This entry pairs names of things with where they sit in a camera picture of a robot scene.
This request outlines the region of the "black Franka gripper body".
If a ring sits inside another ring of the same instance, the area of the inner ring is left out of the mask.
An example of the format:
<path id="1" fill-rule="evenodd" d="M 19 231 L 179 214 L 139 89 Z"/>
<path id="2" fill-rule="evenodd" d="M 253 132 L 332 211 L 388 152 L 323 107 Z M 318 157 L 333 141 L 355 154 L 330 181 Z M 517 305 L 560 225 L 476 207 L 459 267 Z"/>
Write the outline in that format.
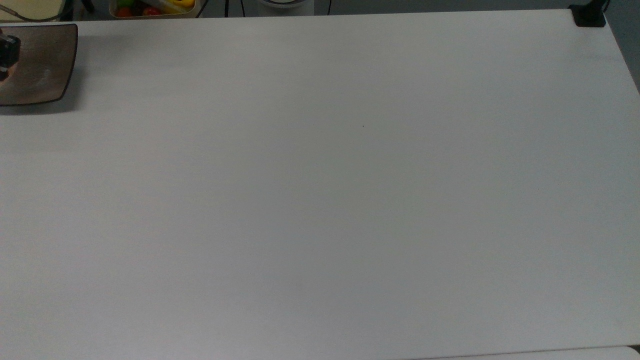
<path id="1" fill-rule="evenodd" d="M 0 34 L 0 69 L 7 71 L 19 61 L 22 41 L 14 35 Z"/>

